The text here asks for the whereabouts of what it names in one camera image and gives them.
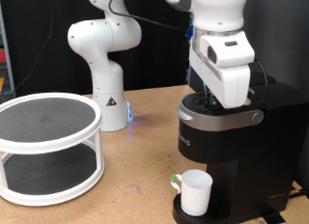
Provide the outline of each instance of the warning sticker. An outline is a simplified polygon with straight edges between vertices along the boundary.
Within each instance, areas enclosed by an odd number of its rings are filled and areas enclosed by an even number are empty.
[[[116,101],[111,97],[109,101],[107,102],[106,106],[112,106],[112,105],[117,105]]]

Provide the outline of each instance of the white mug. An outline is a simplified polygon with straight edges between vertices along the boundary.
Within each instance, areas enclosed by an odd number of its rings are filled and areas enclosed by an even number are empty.
[[[182,182],[182,189],[175,183]],[[175,174],[171,184],[182,193],[182,209],[191,216],[201,216],[207,212],[211,197],[211,176],[197,169],[188,170],[183,175]]]

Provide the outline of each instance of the black coffee maker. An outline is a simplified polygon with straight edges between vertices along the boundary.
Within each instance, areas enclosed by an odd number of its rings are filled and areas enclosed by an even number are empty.
[[[251,85],[256,95],[263,84]],[[276,218],[288,204],[309,121],[309,97],[283,83],[268,84],[263,103],[236,109],[213,109],[205,93],[183,98],[179,151],[208,164],[213,178],[206,214],[182,211],[174,200],[179,224],[234,224],[258,217]]]

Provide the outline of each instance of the mug handle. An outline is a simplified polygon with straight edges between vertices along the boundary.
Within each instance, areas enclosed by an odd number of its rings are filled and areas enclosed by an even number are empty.
[[[173,187],[175,187],[178,190],[178,193],[180,194],[182,192],[181,188],[179,185],[176,184],[176,180],[179,180],[182,182],[182,175],[179,174],[174,174],[171,178],[171,184]]]

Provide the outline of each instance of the blue led light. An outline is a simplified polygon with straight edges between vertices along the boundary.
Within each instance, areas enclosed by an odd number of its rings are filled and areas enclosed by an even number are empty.
[[[129,121],[133,120],[133,116],[131,116],[131,112],[129,110],[129,101],[127,102],[127,118]]]

